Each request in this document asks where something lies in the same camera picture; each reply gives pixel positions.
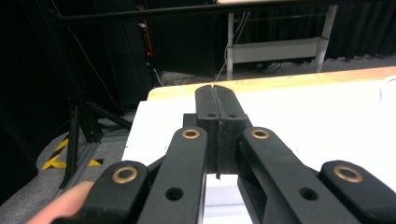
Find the floor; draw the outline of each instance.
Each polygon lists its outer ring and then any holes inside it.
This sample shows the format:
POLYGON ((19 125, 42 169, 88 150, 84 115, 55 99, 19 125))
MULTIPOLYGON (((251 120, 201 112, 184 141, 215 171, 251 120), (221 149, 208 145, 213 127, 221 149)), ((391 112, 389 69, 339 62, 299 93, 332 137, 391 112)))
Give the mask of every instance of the floor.
MULTIPOLYGON (((322 72, 394 65, 396 65, 396 55, 387 57, 366 56, 361 58, 357 57, 354 60, 327 60, 323 65, 322 72)), ((254 69, 235 70, 233 79, 291 76, 308 73, 314 73, 313 64, 275 63, 265 68, 261 64, 258 64, 254 69)), ((225 80, 225 78, 225 72, 219 72, 218 81, 225 80)), ((163 74, 162 83, 164 85, 182 85, 213 80, 213 77, 194 77, 167 72, 163 74)), ((128 113, 125 118, 132 121, 134 119, 134 111, 128 113)), ((79 167, 83 167, 83 169, 78 171, 77 176, 72 179, 70 186, 84 180, 95 181, 110 164, 121 160, 129 133, 125 130, 111 131, 111 126, 114 126, 114 124, 108 120, 100 119, 99 122, 106 124, 108 128, 107 131, 105 130, 105 137, 100 144, 87 144, 83 135, 80 137, 78 155, 82 159, 79 160, 79 167), (90 160, 95 160, 96 162, 93 162, 95 164, 87 166, 90 160)), ((61 134, 53 139, 43 150, 36 163, 39 169, 38 176, 0 207, 0 223, 25 223, 46 204, 50 203, 55 197, 62 193, 62 191, 59 190, 59 186, 64 177, 64 169, 43 169, 43 167, 46 166, 46 164, 47 166, 49 165, 51 156, 57 151, 56 148, 60 146, 66 136, 67 133, 61 134)), ((56 162, 65 161, 66 148, 67 147, 62 149, 56 162)))

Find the black plastic part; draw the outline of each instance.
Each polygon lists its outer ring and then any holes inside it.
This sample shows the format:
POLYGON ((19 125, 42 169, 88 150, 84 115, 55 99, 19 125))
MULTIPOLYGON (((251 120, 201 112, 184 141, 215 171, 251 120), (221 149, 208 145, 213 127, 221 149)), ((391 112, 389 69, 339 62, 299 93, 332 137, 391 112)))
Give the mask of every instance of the black plastic part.
POLYGON ((236 175, 238 174, 235 161, 236 139, 242 131, 252 125, 232 90, 221 86, 214 86, 213 90, 221 115, 218 136, 218 175, 236 175))
POLYGON ((71 217, 60 217, 53 224, 64 223, 135 223, 147 197, 148 169, 136 161, 120 161, 108 167, 96 180, 81 209, 71 217), (116 183, 113 175, 120 168, 134 167, 137 176, 127 183, 116 183))
POLYGON ((396 194, 365 169, 328 161, 319 177, 362 223, 396 223, 396 194))
POLYGON ((164 156, 148 166, 148 183, 150 187, 154 183, 155 177, 157 177, 157 174, 160 171, 161 164, 163 164, 163 158, 164 156))
POLYGON ((195 91, 196 126, 208 133, 207 172, 215 174, 218 170, 218 131, 219 109, 211 85, 195 91))
POLYGON ((262 223, 267 196, 262 187, 253 179, 254 183, 238 176, 238 188, 244 198, 245 207, 253 223, 262 223))
POLYGON ((183 115, 183 127, 197 126, 196 114, 184 114, 183 115))
POLYGON ((72 106, 70 109, 69 123, 69 141, 67 144, 66 169, 64 171, 64 180, 60 189, 64 189, 77 170, 78 162, 78 139, 79 139, 79 109, 78 106, 72 106))
MULTIPOLYGON (((359 223, 271 130, 247 128, 238 150, 239 175, 253 183, 257 178, 266 195, 259 223, 359 223)), ((242 196, 254 204, 246 193, 242 196)))
POLYGON ((202 223, 206 146, 204 129, 185 127, 175 133, 138 223, 202 223), (189 130, 199 136, 191 138, 189 130))
MULTIPOLYGON (((251 123, 232 90, 221 86, 203 86, 195 91, 196 125, 207 131, 208 173, 237 174, 236 138, 251 123)), ((184 115, 189 123, 191 115, 184 115)))

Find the black metal bar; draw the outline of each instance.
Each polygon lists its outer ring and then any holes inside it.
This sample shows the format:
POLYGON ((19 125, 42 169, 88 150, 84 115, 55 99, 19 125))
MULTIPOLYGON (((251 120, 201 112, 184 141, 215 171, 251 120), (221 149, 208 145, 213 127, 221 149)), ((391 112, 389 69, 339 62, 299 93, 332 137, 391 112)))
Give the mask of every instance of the black metal bar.
POLYGON ((267 197, 262 223, 359 223, 271 130, 247 128, 238 150, 267 197))
POLYGON ((69 140, 67 144, 66 169, 60 189, 64 189, 77 170, 79 138, 79 110, 78 106, 70 109, 69 140))
POLYGON ((107 119, 110 119, 111 121, 113 121, 116 124, 120 125, 122 128, 131 131, 132 122, 130 122, 130 121, 126 120, 126 119, 120 118, 120 116, 118 116, 118 115, 112 113, 111 111, 108 111, 107 109, 102 108, 101 106, 96 105, 94 103, 87 102, 87 105, 94 112, 98 113, 99 115, 101 115, 101 116, 103 116, 103 117, 105 117, 107 119))
POLYGON ((175 132, 138 223, 202 223, 206 147, 204 129, 175 132))
POLYGON ((328 161, 319 178, 362 223, 396 223, 396 194, 365 169, 328 161))
POLYGON ((145 165, 136 161, 114 163, 96 180, 75 215, 59 217, 52 223, 136 223, 148 190, 145 165))
POLYGON ((244 4, 205 5, 194 7, 169 7, 144 11, 125 11, 95 15, 69 16, 52 19, 55 23, 76 25, 114 21, 133 21, 140 19, 157 19, 162 17, 190 16, 198 14, 228 13, 246 10, 260 10, 276 7, 293 6, 330 6, 346 3, 361 3, 374 0, 268 0, 244 4))

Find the table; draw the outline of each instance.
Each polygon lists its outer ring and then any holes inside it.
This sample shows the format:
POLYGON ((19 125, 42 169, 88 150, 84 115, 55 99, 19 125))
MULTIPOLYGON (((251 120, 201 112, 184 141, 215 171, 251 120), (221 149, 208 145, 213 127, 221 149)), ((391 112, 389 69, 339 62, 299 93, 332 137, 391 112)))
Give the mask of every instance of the table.
MULTIPOLYGON (((383 81, 394 75, 396 66, 216 84, 232 89, 253 125, 275 131, 304 164, 319 170, 325 161, 351 161, 396 191, 390 156, 396 148, 396 86, 383 81)), ((182 115, 195 112, 194 91, 203 85, 152 90, 138 107, 122 159, 149 165, 164 155, 182 115)), ((249 223, 235 180, 208 176, 205 223, 249 223)))

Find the gray carpet floor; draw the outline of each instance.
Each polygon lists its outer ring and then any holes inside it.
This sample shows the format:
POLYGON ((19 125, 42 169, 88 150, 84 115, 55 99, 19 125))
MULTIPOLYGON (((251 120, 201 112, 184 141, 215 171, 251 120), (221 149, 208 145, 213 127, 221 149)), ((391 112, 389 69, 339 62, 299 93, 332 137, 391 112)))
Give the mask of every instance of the gray carpet floor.
MULTIPOLYGON (((396 65, 396 55, 387 57, 361 57, 354 60, 327 60, 325 61, 322 72, 345 71, 362 68, 373 68, 396 65)), ((255 77, 273 77, 285 75, 298 75, 314 73, 314 65, 282 63, 274 64, 268 68, 258 68, 250 71, 235 70, 234 79, 255 78, 255 77)), ((225 72, 221 72, 219 80, 225 79, 225 72)), ((185 74, 164 73, 163 83, 166 85, 189 84, 196 82, 213 81, 213 77, 201 78, 185 74)), ((133 120, 134 113, 131 113, 127 119, 133 120)), ((57 146, 64 140, 67 133, 64 133, 53 139, 37 160, 39 173, 35 179, 28 183, 23 189, 13 195, 7 202, 0 207, 0 223, 25 223, 29 218, 36 214, 46 204, 50 203, 56 195, 59 195, 59 186, 64 177, 64 169, 47 169, 41 168, 50 158, 57 146)), ((99 166, 88 166, 81 171, 78 178, 74 179, 74 184, 84 180, 94 181, 97 177, 111 164, 120 161, 126 144, 128 133, 118 131, 106 133, 100 144, 87 144, 83 135, 79 139, 79 153, 84 150, 93 150, 93 159, 103 160, 99 166)), ((66 148, 62 151, 57 161, 65 161, 66 148)))

